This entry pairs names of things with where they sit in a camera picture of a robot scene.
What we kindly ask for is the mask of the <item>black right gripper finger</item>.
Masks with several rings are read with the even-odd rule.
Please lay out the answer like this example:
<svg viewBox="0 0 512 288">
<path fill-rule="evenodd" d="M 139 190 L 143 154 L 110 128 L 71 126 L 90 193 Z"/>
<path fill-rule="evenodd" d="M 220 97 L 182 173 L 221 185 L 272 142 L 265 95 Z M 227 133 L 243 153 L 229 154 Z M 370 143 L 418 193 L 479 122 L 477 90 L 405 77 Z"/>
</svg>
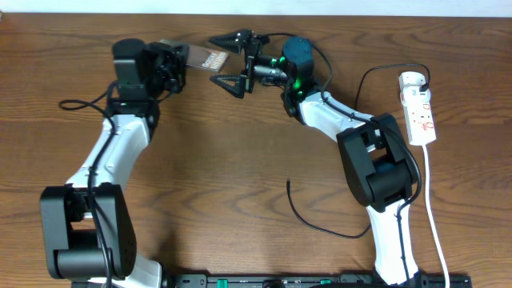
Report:
<svg viewBox="0 0 512 288">
<path fill-rule="evenodd" d="M 212 36 L 209 38 L 209 43 L 229 52 L 240 54 L 247 47 L 252 35 L 252 30 L 241 29 L 228 34 Z"/>
<path fill-rule="evenodd" d="M 220 86 L 235 98 L 244 98 L 246 76 L 243 74 L 216 74 L 210 77 L 212 83 Z"/>
</svg>

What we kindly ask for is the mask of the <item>Samsung Galaxy smartphone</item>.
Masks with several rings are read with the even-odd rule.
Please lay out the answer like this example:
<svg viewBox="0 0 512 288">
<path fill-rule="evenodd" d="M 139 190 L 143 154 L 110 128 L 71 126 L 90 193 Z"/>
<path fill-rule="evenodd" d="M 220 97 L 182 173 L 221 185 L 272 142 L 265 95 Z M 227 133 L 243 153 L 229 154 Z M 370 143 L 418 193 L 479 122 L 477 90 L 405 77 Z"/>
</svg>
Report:
<svg viewBox="0 0 512 288">
<path fill-rule="evenodd" d="M 160 42 L 170 41 L 173 40 L 160 40 Z M 196 46 L 189 43 L 186 44 L 189 45 L 189 56 L 186 62 L 186 68 L 219 73 L 229 58 L 229 54 L 224 51 L 214 50 L 204 46 Z"/>
</svg>

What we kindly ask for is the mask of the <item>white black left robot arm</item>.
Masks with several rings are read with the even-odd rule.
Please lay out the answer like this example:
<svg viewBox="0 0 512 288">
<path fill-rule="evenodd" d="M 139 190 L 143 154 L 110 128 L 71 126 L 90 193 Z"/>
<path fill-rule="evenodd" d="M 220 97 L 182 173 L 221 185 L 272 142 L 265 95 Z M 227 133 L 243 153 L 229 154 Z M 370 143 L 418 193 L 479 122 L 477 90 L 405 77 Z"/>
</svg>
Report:
<svg viewBox="0 0 512 288">
<path fill-rule="evenodd" d="M 102 132 L 65 184 L 48 186 L 39 205 L 46 267 L 73 287 L 172 287 L 163 265 L 140 255 L 123 191 L 158 126 L 159 104 L 182 91 L 190 45 L 127 38 L 112 46 L 116 79 L 106 102 L 66 99 L 62 110 L 90 107 Z"/>
</svg>

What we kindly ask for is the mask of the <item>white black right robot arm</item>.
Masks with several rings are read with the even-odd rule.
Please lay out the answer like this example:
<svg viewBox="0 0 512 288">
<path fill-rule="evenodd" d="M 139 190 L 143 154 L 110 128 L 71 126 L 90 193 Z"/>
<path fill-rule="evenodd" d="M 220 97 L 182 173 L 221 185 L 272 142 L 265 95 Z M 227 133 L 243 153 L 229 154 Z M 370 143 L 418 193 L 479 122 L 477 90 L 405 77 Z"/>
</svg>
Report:
<svg viewBox="0 0 512 288">
<path fill-rule="evenodd" d="M 245 66 L 240 74 L 215 75 L 211 81 L 236 98 L 257 82 L 280 86 L 288 115 L 338 144 L 350 192 L 370 218 L 377 276 L 388 286 L 411 287 L 419 272 L 409 230 L 410 204 L 422 188 L 418 164 L 392 115 L 363 114 L 335 100 L 314 76 L 316 45 L 294 34 L 286 37 L 280 56 L 269 56 L 263 52 L 268 34 L 242 29 L 213 36 L 210 43 L 243 55 Z"/>
</svg>

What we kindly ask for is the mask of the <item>white power strip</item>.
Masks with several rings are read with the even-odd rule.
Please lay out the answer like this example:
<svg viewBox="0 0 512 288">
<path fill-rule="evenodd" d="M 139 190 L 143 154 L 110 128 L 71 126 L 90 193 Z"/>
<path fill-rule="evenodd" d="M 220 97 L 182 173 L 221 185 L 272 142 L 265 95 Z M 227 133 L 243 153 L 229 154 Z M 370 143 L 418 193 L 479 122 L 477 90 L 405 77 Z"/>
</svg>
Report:
<svg viewBox="0 0 512 288">
<path fill-rule="evenodd" d="M 431 92 L 429 89 L 422 91 L 426 84 L 425 76 L 407 71 L 400 74 L 398 81 L 409 144 L 425 146 L 435 141 L 437 137 L 430 105 Z"/>
</svg>

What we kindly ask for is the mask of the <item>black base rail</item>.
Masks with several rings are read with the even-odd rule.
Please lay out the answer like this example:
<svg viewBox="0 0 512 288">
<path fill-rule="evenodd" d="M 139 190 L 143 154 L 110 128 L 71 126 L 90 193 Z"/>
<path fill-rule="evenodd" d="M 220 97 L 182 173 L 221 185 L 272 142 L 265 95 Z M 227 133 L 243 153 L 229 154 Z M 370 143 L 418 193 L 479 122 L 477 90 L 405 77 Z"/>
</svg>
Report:
<svg viewBox="0 0 512 288">
<path fill-rule="evenodd" d="M 443 288 L 443 276 L 416 274 L 403 284 L 385 284 L 376 274 L 340 274 L 322 276 L 265 275 L 265 276 L 208 276 L 180 274 L 170 277 L 168 287 L 175 288 Z"/>
</svg>

